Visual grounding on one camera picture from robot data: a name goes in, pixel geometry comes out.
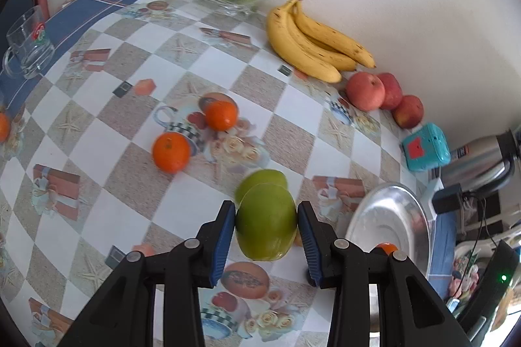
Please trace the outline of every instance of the tangerine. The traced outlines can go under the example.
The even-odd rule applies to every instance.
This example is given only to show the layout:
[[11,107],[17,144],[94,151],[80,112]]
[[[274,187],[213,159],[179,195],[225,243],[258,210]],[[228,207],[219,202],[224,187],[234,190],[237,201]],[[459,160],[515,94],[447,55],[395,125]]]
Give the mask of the tangerine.
[[5,113],[0,113],[0,142],[4,142],[11,132],[11,120]]
[[190,144],[177,132],[164,132],[154,142],[152,158],[163,172],[179,172],[190,160]]
[[390,254],[392,254],[393,252],[395,252],[396,250],[398,250],[398,247],[396,247],[394,244],[392,243],[380,243],[377,245],[377,247],[380,247],[382,250],[384,250],[384,252],[389,256]]
[[237,122],[237,106],[222,100],[210,103],[205,109],[208,126],[216,131],[226,131]]

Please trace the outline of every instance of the teal box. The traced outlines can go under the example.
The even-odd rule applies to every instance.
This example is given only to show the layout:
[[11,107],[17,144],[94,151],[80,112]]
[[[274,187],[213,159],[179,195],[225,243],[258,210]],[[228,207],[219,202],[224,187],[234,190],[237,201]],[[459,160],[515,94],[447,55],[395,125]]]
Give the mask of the teal box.
[[404,139],[402,146],[407,167],[412,172],[428,171],[451,160],[444,132],[430,122]]

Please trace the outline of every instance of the red label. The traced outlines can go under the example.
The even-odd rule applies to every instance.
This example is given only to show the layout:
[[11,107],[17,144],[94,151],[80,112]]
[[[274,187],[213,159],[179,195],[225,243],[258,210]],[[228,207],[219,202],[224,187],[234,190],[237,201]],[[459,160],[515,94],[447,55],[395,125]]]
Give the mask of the red label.
[[36,25],[35,30],[33,31],[31,38],[33,41],[41,41],[42,38],[45,36],[45,25],[43,22],[40,22]]
[[416,137],[407,146],[407,152],[411,159],[419,159],[425,155],[425,150],[421,147],[421,138]]

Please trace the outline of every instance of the blue cloth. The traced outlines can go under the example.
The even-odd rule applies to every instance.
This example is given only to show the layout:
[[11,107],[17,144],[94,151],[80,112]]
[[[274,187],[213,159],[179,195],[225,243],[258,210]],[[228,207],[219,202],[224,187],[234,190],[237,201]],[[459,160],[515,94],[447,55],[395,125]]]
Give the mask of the blue cloth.
[[452,279],[454,248],[456,246],[456,212],[439,214],[434,226],[429,283],[441,298],[447,297]]
[[[61,9],[45,23],[45,29],[56,51],[50,65],[43,70],[45,75],[50,67],[69,50],[90,28],[101,18],[137,0],[74,0]],[[7,111],[11,116],[16,115],[27,99],[29,93],[42,77],[38,75],[30,80],[22,76],[11,79],[5,72],[0,73],[0,92],[4,95]]]

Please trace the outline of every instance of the flower print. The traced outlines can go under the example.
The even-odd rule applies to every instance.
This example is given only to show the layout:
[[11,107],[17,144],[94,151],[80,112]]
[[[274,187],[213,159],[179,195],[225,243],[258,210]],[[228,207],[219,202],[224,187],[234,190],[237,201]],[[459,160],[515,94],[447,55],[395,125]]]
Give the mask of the flower print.
[[279,303],[281,300],[284,299],[284,292],[281,289],[275,288],[273,290],[270,290],[266,296],[265,300],[270,304],[274,305]]
[[275,311],[265,311],[257,317],[257,324],[261,328],[271,327],[277,322],[278,316]]
[[241,163],[249,168],[266,167],[269,163],[269,153],[264,143],[257,137],[244,138],[244,149],[241,152]]
[[244,148],[244,141],[239,137],[227,137],[222,142],[225,152],[228,154],[238,153],[240,154]]
[[256,125],[252,124],[246,118],[239,118],[234,128],[237,132],[237,136],[244,137],[248,135],[249,132],[253,131],[256,128]]
[[295,323],[295,318],[292,315],[279,315],[275,327],[283,331],[290,331]]
[[257,320],[255,318],[250,318],[244,321],[244,329],[250,335],[252,335],[259,325],[257,324]]

